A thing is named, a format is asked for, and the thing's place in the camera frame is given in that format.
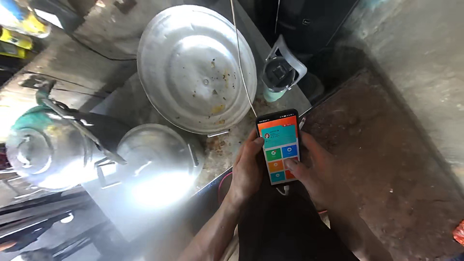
smartphone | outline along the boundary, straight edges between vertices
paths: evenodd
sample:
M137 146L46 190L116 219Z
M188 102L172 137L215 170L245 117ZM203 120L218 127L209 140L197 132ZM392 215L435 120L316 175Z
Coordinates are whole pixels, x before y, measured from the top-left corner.
M264 138L264 157L271 185L295 181L284 159L300 160L298 111L295 109L274 112L256 119L256 130Z

orange app header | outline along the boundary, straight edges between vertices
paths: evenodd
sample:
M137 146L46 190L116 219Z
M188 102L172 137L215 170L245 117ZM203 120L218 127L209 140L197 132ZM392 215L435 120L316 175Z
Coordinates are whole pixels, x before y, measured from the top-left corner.
M295 135L298 138L298 130L297 130L297 126L296 126L296 116L259 123L258 124L258 129L259 129L259 133L261 133L261 131L263 129L272 128L272 127L275 127L275 126L286 127L286 126L290 126L290 125L295 126Z

green app tile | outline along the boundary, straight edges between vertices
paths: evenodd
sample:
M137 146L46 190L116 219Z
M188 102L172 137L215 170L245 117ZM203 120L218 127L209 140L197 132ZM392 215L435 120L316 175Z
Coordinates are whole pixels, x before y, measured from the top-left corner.
M267 161L273 161L273 160L280 159L280 158L282 158L282 153L280 152L280 148L266 151Z

phone screen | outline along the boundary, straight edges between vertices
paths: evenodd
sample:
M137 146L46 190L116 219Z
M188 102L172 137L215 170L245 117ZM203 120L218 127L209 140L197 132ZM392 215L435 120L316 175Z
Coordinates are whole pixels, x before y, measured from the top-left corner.
M287 114L278 116L278 119L260 120L258 132L264 138L264 157L271 185L296 180L284 165L286 158L300 160L296 115Z

hand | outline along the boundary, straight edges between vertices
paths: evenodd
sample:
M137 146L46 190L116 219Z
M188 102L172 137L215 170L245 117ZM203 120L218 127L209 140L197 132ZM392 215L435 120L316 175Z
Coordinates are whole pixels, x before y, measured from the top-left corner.
M355 211L356 201L342 177L337 175L334 156L326 151L308 133L301 131L302 144L309 155L301 157L303 163L285 159L285 166L303 183L312 201L320 208L334 211Z
M232 183L227 193L236 205L243 204L259 190L263 173L259 170L258 154L263 151L264 139L257 137L253 129L242 144L232 167Z

